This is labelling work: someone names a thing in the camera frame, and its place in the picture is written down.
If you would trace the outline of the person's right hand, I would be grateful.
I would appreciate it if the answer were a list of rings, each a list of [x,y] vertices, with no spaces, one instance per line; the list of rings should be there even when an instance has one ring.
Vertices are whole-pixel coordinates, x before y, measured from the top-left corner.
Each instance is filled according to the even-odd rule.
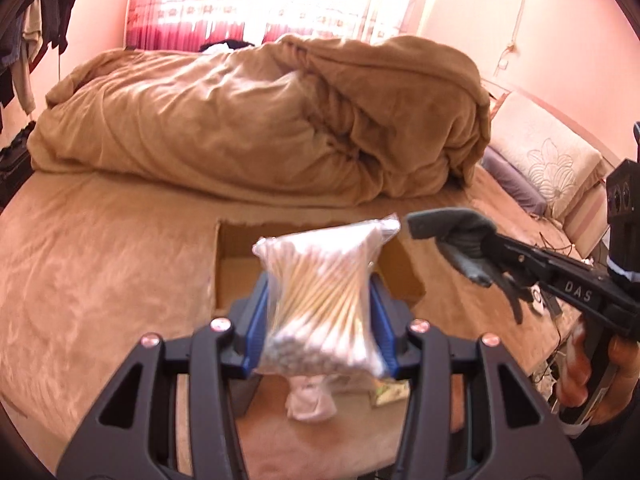
[[[566,358],[556,383],[556,397],[569,408],[582,406],[588,398],[587,382],[591,364],[585,352],[586,324],[580,322],[567,343]],[[617,367],[608,392],[591,419],[593,425],[609,422],[630,403],[639,380],[639,345],[615,336],[608,347],[608,358]]]

